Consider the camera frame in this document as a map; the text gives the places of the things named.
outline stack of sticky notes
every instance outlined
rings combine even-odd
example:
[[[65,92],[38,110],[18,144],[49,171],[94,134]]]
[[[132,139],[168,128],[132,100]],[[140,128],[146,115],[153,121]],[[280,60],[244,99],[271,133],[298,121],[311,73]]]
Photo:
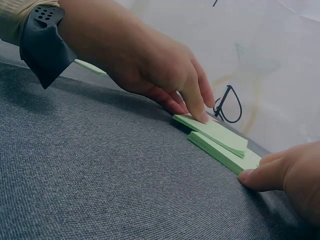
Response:
[[[191,142],[234,173],[259,166],[261,157],[247,148],[248,140],[214,120],[202,123],[190,114],[174,115],[173,119],[193,130],[188,136]]]

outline hand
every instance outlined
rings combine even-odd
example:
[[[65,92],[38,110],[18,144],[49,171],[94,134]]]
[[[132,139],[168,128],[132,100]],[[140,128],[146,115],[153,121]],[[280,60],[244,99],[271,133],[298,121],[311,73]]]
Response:
[[[320,141],[267,155],[238,178],[256,191],[283,190],[298,214],[320,227]]]
[[[207,122],[215,100],[206,74],[183,44],[145,25],[110,0],[60,0],[59,32],[79,58],[105,70],[124,90],[172,114]]]

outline left hand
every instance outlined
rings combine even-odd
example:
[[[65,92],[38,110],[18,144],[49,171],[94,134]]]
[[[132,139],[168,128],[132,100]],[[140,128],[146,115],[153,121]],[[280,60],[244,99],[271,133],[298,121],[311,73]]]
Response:
[[[108,73],[124,90],[172,114],[207,122],[215,100],[206,74],[183,44],[152,29],[112,0],[59,0],[59,33],[81,60]]]

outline right hand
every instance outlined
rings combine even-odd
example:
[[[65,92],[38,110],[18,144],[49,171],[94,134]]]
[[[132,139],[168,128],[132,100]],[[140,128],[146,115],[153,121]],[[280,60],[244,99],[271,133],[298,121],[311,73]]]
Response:
[[[269,154],[238,178],[252,190],[283,190],[298,214],[320,227],[320,141]]]

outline wrist strap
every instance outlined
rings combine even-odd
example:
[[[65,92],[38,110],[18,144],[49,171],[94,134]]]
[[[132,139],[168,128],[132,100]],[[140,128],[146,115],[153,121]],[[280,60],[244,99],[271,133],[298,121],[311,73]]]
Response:
[[[62,8],[38,5],[24,23],[20,57],[44,89],[77,58],[58,33],[58,26],[64,16],[65,10]]]

